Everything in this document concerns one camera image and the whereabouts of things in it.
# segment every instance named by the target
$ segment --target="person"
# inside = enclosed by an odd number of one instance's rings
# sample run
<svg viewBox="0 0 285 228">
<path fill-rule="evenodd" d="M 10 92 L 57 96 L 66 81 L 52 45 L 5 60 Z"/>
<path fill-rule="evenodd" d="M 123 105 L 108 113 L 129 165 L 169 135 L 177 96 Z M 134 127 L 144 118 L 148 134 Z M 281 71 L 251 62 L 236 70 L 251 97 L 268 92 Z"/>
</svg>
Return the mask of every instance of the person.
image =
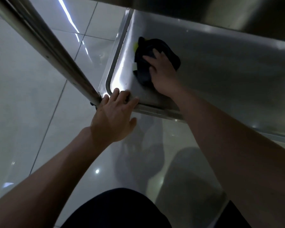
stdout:
<svg viewBox="0 0 285 228">
<path fill-rule="evenodd" d="M 184 87 L 163 53 L 154 50 L 152 82 L 179 107 L 228 198 L 252 227 L 285 227 L 285 149 Z M 91 163 L 136 125 L 129 91 L 104 96 L 91 125 L 60 153 L 0 198 L 0 227 L 53 227 Z M 81 206 L 63 227 L 170 227 L 144 195 L 104 192 Z"/>
</svg>

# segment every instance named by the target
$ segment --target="left hand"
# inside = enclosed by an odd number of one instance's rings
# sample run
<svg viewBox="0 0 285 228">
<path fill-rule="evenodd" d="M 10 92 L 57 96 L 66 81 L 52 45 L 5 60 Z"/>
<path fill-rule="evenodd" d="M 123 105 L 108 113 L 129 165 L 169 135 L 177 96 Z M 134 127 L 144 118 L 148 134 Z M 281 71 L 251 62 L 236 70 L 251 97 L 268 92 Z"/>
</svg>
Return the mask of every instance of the left hand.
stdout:
<svg viewBox="0 0 285 228">
<path fill-rule="evenodd" d="M 125 104 L 129 91 L 114 89 L 111 97 L 105 95 L 91 122 L 93 141 L 100 145 L 110 145 L 124 139 L 136 126 L 136 118 L 131 117 L 139 99 L 136 97 Z"/>
</svg>

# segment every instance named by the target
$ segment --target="metal pole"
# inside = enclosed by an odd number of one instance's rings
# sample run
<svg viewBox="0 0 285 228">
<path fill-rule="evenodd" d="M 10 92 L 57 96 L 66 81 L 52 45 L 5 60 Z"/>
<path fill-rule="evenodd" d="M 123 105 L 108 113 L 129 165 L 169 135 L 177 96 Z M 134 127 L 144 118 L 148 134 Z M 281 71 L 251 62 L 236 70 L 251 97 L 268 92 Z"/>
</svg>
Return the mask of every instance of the metal pole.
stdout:
<svg viewBox="0 0 285 228">
<path fill-rule="evenodd" d="M 84 76 L 29 0 L 0 0 L 0 16 L 49 61 L 91 103 L 101 96 Z"/>
</svg>

